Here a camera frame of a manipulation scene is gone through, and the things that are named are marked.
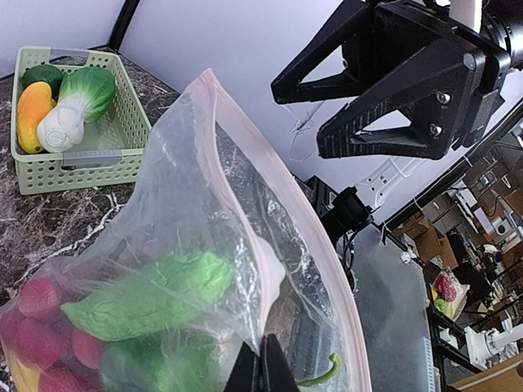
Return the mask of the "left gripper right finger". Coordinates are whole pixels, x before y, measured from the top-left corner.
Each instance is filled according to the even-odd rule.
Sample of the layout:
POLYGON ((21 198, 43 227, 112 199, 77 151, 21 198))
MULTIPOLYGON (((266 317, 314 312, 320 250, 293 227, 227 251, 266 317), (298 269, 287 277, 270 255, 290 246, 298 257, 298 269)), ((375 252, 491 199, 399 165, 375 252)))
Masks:
POLYGON ((258 391, 299 392, 288 362, 274 334, 261 341, 258 391))

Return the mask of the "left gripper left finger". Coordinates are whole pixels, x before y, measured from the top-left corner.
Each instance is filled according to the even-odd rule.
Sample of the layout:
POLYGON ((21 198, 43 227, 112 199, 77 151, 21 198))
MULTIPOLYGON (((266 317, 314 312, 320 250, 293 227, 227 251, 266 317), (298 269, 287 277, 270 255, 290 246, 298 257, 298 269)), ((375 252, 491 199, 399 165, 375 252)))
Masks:
POLYGON ((224 392, 258 392, 260 358, 243 343, 226 382, 224 392))

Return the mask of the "green bell pepper toy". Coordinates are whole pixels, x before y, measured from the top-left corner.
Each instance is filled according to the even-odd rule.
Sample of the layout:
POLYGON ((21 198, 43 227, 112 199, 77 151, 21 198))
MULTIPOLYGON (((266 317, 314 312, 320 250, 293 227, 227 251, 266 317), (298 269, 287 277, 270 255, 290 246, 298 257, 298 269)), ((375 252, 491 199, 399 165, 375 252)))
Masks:
POLYGON ((99 363, 104 391, 222 391, 242 342, 194 329, 110 342, 99 363))

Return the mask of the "light green bitter gourd toy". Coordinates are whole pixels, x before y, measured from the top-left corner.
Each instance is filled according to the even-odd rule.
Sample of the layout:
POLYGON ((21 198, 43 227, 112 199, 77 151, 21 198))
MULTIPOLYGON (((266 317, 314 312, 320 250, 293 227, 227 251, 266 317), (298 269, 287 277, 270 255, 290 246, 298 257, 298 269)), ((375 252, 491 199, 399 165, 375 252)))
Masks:
POLYGON ((101 341, 123 341, 189 322, 218 302, 232 282, 230 262, 213 252, 163 258, 102 283, 62 311, 101 341))

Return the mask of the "clear zip top bag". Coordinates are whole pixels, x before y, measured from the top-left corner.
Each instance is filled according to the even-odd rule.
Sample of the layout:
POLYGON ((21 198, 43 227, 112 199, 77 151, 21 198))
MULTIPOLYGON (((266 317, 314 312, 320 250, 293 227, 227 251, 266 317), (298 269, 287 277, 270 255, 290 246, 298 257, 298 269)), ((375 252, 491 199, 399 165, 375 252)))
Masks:
POLYGON ((1 311, 18 391, 369 391, 320 219, 211 70, 154 124, 126 206, 1 311))

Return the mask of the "red strawberry toy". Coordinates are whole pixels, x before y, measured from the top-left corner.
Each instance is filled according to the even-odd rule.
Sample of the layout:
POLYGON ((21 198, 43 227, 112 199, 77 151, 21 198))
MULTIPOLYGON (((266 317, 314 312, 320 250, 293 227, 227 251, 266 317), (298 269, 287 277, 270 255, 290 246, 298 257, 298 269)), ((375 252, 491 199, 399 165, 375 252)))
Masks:
POLYGON ((1 313, 1 343, 19 391, 102 391, 105 343, 78 329, 61 309, 69 293, 49 278, 26 283, 1 313))

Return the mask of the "pale green plastic basket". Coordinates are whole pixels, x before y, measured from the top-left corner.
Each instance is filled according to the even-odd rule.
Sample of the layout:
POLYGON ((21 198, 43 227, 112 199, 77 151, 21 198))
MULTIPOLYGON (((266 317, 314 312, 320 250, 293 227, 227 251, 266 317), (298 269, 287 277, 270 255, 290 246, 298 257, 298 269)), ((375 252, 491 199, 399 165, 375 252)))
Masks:
POLYGON ((135 181, 150 134, 150 121, 120 57, 106 51, 20 47, 11 94, 11 155, 23 195, 119 185, 135 181), (98 121, 85 127, 82 143, 59 154, 27 154, 16 134, 21 78, 37 65, 51 64, 64 74, 99 67, 116 81, 116 96, 98 121))

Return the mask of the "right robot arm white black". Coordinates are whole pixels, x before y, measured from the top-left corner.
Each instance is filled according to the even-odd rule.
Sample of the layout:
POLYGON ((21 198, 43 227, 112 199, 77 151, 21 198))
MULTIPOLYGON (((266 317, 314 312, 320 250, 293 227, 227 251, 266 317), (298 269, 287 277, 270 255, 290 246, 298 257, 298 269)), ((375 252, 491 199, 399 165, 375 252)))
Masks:
POLYGON ((321 158, 382 155, 322 218, 352 241, 427 159, 471 147, 522 67, 519 1, 343 1, 271 84, 280 105, 345 99, 318 130, 321 158))

